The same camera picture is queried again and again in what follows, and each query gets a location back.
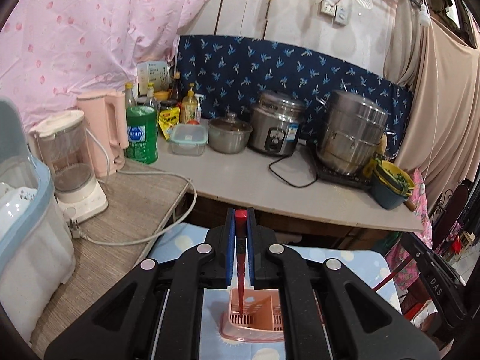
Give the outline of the red chopstick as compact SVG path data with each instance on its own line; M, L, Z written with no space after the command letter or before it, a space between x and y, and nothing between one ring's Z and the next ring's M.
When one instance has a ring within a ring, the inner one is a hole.
M238 308L239 315L242 318L244 307L245 266L247 257L247 210L236 210L234 218L238 272Z

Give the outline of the pink floral apron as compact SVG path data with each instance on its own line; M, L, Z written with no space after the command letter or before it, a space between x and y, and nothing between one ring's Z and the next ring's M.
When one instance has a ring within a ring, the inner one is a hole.
M411 174L411 178L415 183L415 189L408 199L408 202L415 205L416 210L413 213L420 219L423 230L422 233L415 233L415 236L418 238L417 241L413 240L413 235L404 237L402 233L400 239L385 257L392 272L404 263L407 258L412 258L393 278L395 285L403 291L407 291L419 278L420 272L416 267L416 255L426 248L430 250L433 249L433 228L428 216L429 210L424 178L419 169L416 169L414 173Z

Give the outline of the blue polka dot tablecloth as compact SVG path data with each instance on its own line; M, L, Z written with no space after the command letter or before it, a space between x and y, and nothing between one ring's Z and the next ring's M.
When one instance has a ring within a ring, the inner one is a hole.
M293 246L303 258L322 263L336 258L373 288L391 274L379 253ZM203 297L201 359L284 359L278 291L255 291L245 283L239 314L237 277L227 289L206 290Z

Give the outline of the small steel pot with lid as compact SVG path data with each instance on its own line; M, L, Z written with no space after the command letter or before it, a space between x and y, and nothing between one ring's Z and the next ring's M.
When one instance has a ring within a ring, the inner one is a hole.
M219 153L235 155L246 148L252 131L249 123L229 112L227 116L208 121L208 144Z

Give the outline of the clear food container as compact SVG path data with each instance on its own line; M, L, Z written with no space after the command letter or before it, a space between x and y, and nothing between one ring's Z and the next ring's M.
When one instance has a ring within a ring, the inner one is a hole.
M178 124L169 138L174 155L200 156L208 145L208 131L200 124Z

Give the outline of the steel rice cooker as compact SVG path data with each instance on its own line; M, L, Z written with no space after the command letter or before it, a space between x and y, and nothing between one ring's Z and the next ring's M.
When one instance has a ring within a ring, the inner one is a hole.
M261 91L250 109L252 133L248 146L270 156L293 155L306 109L305 102L288 94Z

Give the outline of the pink perforated utensil holder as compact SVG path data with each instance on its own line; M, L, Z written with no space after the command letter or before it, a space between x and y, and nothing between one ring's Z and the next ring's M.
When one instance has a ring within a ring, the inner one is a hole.
M221 316L220 335L244 343L284 341L283 318L277 289L244 290L243 317L239 315L238 288L229 293L227 310Z

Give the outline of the induction cooktop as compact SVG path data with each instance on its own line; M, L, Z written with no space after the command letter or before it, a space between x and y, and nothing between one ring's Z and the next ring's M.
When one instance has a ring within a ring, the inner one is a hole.
M341 185L352 189L359 189L362 191L368 191L371 182L369 179L363 177L362 174L343 175L329 169L317 155L317 142L307 141L307 150L315 164L317 178L321 181Z

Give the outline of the yellow seasoning packet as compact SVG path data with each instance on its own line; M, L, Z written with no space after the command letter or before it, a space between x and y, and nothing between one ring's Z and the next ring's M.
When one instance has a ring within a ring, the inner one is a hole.
M166 141L170 139L173 129L180 123L180 108L175 106L173 108L165 109L159 112L158 125L159 131L162 133Z

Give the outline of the navy floral backsplash cloth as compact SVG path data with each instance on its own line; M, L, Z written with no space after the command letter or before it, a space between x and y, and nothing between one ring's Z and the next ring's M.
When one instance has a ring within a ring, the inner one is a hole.
M190 86L203 96L202 117L215 119L232 111L250 118L260 92L270 89L306 106L300 136L317 136L329 100L335 90L360 94L387 113L387 152L400 149L413 95L363 67L303 47L249 37L183 36L176 66L181 91Z

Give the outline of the pink electric kettle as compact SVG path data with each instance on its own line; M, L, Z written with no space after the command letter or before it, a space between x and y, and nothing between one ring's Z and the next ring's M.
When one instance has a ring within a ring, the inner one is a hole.
M76 106L84 111L86 126L97 142L88 138L89 152L97 178L109 176L125 165L128 148L125 94L114 89L99 89L80 94Z

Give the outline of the white box carton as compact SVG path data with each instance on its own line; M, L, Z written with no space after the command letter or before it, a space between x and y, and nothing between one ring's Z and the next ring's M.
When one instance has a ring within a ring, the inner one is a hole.
M147 61L137 65L138 90L141 96L147 94L148 83L154 84L154 91L167 90L170 86L169 65L166 61Z

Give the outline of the white dish drainer box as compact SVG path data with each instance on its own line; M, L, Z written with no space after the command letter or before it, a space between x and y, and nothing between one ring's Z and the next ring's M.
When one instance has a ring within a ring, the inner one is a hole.
M32 187L1 183L1 306L26 342L76 267L50 170L36 158L32 165Z

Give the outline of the grey-blue drainer lid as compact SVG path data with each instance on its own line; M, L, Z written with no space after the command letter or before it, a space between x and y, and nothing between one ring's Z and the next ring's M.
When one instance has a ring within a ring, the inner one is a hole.
M16 160L26 162L29 149L24 134L20 114L15 104L6 97L1 97L1 164Z

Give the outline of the wall power socket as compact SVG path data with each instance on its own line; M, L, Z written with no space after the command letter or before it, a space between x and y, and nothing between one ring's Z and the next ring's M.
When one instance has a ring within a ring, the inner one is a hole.
M319 6L319 13L324 16L329 16L334 24L339 26L348 25L349 11L344 6L332 5L326 0L322 0Z

